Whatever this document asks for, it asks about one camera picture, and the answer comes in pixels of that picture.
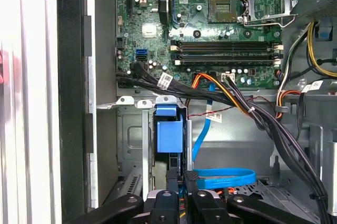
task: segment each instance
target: black cable bundle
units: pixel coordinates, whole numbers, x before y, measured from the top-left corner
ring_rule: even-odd
[[[192,87],[175,80],[171,81],[167,90],[162,90],[157,87],[158,79],[149,74],[143,68],[141,63],[132,63],[131,70],[138,79],[134,79],[128,75],[119,74],[117,76],[117,81],[141,86],[158,94],[174,95],[178,98],[186,99],[213,100],[229,106],[235,106],[225,93],[193,89]],[[236,101],[245,110],[245,112],[254,119],[257,127],[268,133],[270,138],[275,142],[276,148],[284,162],[311,189],[312,194],[310,197],[317,202],[321,223],[333,223],[334,219],[332,219],[326,211],[328,208],[327,192],[299,143],[291,135],[291,133],[274,118],[273,115],[257,104],[247,101],[235,83],[233,83],[229,78],[226,80],[232,93],[234,94],[234,97],[236,98]],[[222,88],[226,88],[221,82],[217,81],[216,84],[218,86],[220,85]],[[301,162],[297,159],[295,152],[299,156]]]

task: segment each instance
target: sata port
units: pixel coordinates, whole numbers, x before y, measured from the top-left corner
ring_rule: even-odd
[[[136,55],[137,61],[146,61],[147,56],[146,55]]]

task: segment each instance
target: metal panel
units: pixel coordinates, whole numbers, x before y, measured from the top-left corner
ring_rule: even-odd
[[[1,2],[0,222],[61,223],[57,1]]]
[[[95,0],[96,99],[97,104],[116,101],[114,0]],[[98,201],[101,205],[118,179],[117,111],[97,113]]]

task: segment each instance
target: blue plastic latch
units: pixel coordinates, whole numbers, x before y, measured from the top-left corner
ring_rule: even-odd
[[[156,116],[177,116],[177,106],[157,105]]]
[[[183,152],[183,116],[179,121],[157,122],[157,151],[160,153]]]

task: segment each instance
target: cable label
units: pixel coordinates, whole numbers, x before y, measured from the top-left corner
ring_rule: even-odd
[[[323,84],[322,80],[315,81],[314,83],[311,84],[310,91],[312,91],[312,90],[319,90],[321,88],[322,84]]]
[[[319,90],[321,88],[322,84],[323,84],[323,81],[319,80],[319,81],[315,81],[311,85],[306,85],[303,88],[302,93],[307,93],[309,91]]]
[[[162,73],[162,76],[160,77],[157,87],[167,90],[173,77],[167,73]]]
[[[222,114],[219,114],[219,113],[207,114],[206,119],[215,121],[217,123],[222,123]]]
[[[307,93],[308,91],[310,91],[310,87],[311,87],[311,85],[306,85],[306,86],[303,88],[302,92],[303,92],[303,93]]]

